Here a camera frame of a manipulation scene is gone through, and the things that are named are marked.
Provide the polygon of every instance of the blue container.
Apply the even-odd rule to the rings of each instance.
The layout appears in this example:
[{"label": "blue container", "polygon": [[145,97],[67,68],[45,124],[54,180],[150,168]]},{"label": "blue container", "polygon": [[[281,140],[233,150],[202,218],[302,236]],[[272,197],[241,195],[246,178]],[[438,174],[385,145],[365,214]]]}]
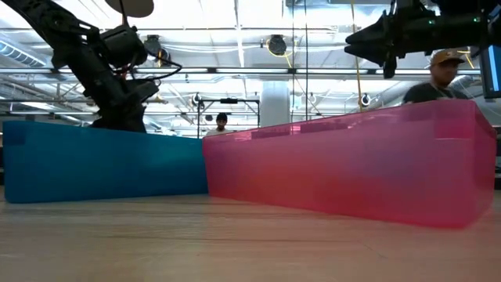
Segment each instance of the blue container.
[{"label": "blue container", "polygon": [[10,203],[207,193],[200,139],[28,121],[3,133]]}]

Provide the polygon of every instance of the tan cap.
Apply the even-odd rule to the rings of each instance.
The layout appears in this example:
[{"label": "tan cap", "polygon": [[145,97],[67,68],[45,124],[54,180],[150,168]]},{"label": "tan cap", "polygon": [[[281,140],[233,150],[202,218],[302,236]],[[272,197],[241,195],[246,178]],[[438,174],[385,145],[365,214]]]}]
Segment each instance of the tan cap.
[{"label": "tan cap", "polygon": [[430,64],[433,66],[438,63],[443,63],[448,60],[455,60],[458,63],[464,63],[464,60],[461,59],[461,54],[459,54],[455,50],[442,50],[436,52],[432,57],[431,57],[431,62]]}]

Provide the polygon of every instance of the metal frame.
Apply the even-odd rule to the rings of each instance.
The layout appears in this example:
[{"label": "metal frame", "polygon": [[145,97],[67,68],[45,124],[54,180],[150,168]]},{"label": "metal frame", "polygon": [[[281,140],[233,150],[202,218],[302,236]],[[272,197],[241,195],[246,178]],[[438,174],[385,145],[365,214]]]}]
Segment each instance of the metal frame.
[{"label": "metal frame", "polygon": [[[200,104],[207,102],[208,105],[205,106],[204,110],[200,111]],[[205,113],[214,103],[223,103],[223,104],[235,104],[235,103],[244,103],[246,104],[254,114],[258,116],[258,127],[261,125],[261,101],[254,99],[199,99],[196,104],[196,137],[200,138],[200,115]],[[258,105],[258,111],[254,110],[249,103],[256,103]]]}]

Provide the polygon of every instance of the dark shirt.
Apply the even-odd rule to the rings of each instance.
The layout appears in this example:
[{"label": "dark shirt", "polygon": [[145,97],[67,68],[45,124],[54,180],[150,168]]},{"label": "dark shirt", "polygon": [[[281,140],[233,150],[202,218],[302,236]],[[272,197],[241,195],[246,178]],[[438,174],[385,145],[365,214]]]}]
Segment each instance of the dark shirt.
[{"label": "dark shirt", "polygon": [[405,94],[402,103],[422,103],[440,98],[468,99],[463,93],[453,89],[436,89],[429,82],[414,85]]}]

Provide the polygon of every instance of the wooden table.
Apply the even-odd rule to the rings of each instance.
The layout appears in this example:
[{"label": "wooden table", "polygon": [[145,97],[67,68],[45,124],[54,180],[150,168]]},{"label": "wooden table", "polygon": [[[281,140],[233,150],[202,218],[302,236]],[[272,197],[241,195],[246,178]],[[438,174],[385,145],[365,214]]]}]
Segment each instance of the wooden table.
[{"label": "wooden table", "polygon": [[499,282],[501,193],[463,231],[207,196],[2,201],[0,281]]}]

